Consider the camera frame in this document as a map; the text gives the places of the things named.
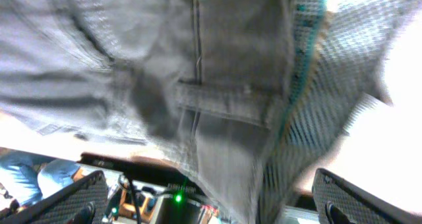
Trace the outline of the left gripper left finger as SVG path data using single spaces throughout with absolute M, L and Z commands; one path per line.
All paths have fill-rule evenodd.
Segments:
M 107 208 L 107 195 L 108 186 L 103 171 L 94 171 L 1 222 L 100 224 Z

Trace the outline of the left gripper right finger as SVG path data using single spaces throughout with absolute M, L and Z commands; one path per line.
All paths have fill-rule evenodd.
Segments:
M 318 219 L 323 224 L 421 224 L 406 212 L 334 173 L 318 168 L 312 186 Z

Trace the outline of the grey shorts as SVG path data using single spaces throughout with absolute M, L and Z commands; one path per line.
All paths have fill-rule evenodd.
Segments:
M 1 0 L 1 109 L 150 145 L 244 223 L 279 221 L 421 0 Z

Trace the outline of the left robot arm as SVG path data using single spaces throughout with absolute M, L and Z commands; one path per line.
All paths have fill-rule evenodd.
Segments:
M 317 169 L 313 200 L 321 223 L 420 223 L 407 213 L 369 194 L 326 169 Z M 36 205 L 12 214 L 2 223 L 101 223 L 106 212 L 107 185 L 102 171 L 76 181 Z M 168 189 L 156 196 L 151 223 L 202 223 L 215 211 L 210 199 Z

